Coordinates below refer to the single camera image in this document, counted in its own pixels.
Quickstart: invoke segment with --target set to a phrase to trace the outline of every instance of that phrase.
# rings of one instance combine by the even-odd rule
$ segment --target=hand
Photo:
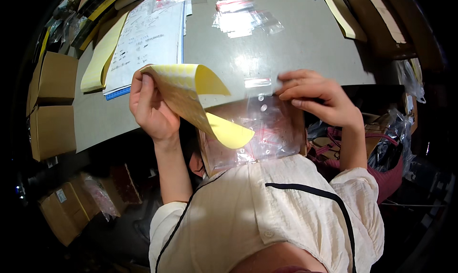
[[[150,74],[140,70],[134,73],[129,109],[155,143],[178,135],[180,117],[167,106]]]
[[[360,110],[342,87],[313,70],[300,69],[278,76],[283,87],[276,92],[281,100],[291,100],[295,107],[317,116],[329,125],[364,128]]]

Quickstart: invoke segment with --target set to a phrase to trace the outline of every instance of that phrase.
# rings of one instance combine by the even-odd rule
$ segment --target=table surface
[[[268,36],[262,30],[253,35],[229,39],[212,27],[215,3],[192,5],[184,38],[184,62],[209,67],[226,84],[231,96],[201,97],[204,107],[244,97],[244,79],[270,77],[308,68],[341,85],[375,84],[374,75],[363,69],[353,40],[343,37],[324,0],[255,0],[258,10],[268,10],[284,30]],[[107,101],[101,92],[83,94],[81,79],[92,58],[89,45],[79,59],[75,99],[77,152],[138,128],[129,111],[129,95]]]

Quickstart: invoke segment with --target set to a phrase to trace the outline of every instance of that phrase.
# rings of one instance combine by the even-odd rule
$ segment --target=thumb
[[[312,113],[321,120],[326,120],[331,110],[328,106],[324,106],[312,100],[293,99],[291,100],[291,104],[299,109]]]
[[[137,113],[140,116],[147,115],[151,112],[151,99],[154,93],[153,80],[149,74],[143,74],[141,83],[140,98],[137,106]]]

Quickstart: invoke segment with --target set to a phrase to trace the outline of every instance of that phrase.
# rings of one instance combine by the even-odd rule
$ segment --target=shirt button
[[[274,235],[274,233],[272,231],[264,231],[264,236],[266,237],[272,237]]]

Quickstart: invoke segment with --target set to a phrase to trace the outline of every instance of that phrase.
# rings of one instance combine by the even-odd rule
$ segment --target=white blouse
[[[230,272],[257,251],[289,242],[329,273],[352,272],[354,240],[355,269],[369,272],[383,254],[377,196],[367,170],[347,170],[328,183],[301,155],[232,168],[204,180],[188,204],[157,210],[151,271]]]

